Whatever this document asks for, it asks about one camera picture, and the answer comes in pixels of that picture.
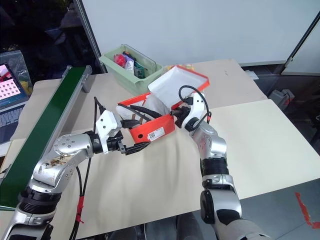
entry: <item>red zip tie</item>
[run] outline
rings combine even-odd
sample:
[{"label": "red zip tie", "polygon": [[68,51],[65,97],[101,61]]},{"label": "red zip tie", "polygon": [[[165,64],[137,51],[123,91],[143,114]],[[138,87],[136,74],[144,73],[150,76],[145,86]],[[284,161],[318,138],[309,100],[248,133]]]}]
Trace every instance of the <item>red zip tie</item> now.
[{"label": "red zip tie", "polygon": [[302,214],[304,216],[306,224],[312,226],[313,229],[320,229],[320,221],[311,222],[311,217],[308,213],[308,209],[306,205],[301,200],[301,194],[299,192],[295,192],[296,199],[298,200],[298,203],[300,205]]},{"label": "red zip tie", "polygon": [[81,220],[81,213],[82,213],[82,209],[84,208],[84,200],[85,200],[85,196],[80,196],[78,201],[78,206],[76,207],[75,220],[78,223],[80,222],[84,223],[84,221]]}]

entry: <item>green conveyor belt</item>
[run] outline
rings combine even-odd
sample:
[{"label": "green conveyor belt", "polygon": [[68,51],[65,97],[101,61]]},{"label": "green conveyor belt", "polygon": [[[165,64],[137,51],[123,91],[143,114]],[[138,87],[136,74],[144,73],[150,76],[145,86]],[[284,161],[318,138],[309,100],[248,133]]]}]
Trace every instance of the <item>green conveyor belt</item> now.
[{"label": "green conveyor belt", "polygon": [[0,185],[0,210],[17,206],[19,193],[27,186],[55,127],[76,89],[85,67],[72,67],[59,85],[49,104],[13,162]]}]

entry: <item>orange plastic container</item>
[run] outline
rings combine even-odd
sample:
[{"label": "orange plastic container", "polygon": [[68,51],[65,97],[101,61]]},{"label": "orange plastic container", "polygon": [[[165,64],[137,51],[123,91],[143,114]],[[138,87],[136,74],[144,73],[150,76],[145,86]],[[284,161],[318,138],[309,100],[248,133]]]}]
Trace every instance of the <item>orange plastic container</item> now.
[{"label": "orange plastic container", "polygon": [[[205,75],[187,69],[185,67],[177,65],[176,67],[183,69],[184,71],[188,71],[189,73],[195,74],[200,76],[204,79],[204,83],[198,86],[198,90],[202,91],[207,86],[209,86],[209,78]],[[125,100],[120,102],[120,104],[130,106],[140,101],[145,101],[147,96],[151,94],[150,92],[133,97],[131,99]],[[177,102],[175,105],[171,107],[171,109],[176,109],[178,106],[182,104],[182,101]],[[140,126],[137,126],[133,129],[129,129],[129,132],[134,140],[134,142],[141,143],[141,142],[152,142],[162,136],[165,136],[175,130],[175,119],[170,114],[166,114],[164,116],[158,117],[151,121],[148,121]]]}]

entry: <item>label sticker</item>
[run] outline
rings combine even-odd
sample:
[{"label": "label sticker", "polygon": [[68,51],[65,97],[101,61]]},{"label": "label sticker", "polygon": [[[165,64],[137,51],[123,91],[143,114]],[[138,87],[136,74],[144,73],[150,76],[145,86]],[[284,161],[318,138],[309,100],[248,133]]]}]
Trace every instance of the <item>label sticker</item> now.
[{"label": "label sticker", "polygon": [[152,142],[152,141],[160,138],[160,137],[163,136],[163,135],[165,135],[165,129],[164,129],[164,127],[162,126],[162,127],[158,128],[157,130],[154,130],[153,132],[150,132],[150,133],[148,134],[148,137],[147,137],[147,138],[150,140],[150,142]]}]

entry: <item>keyboard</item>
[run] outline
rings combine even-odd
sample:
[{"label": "keyboard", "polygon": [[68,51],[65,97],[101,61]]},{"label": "keyboard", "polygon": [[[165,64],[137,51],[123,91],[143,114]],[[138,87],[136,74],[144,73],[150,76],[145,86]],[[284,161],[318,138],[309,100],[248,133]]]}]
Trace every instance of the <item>keyboard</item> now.
[{"label": "keyboard", "polygon": [[0,128],[5,127],[10,124],[14,124],[18,122],[20,113],[24,105],[17,106],[10,110],[4,111],[0,113]]}]

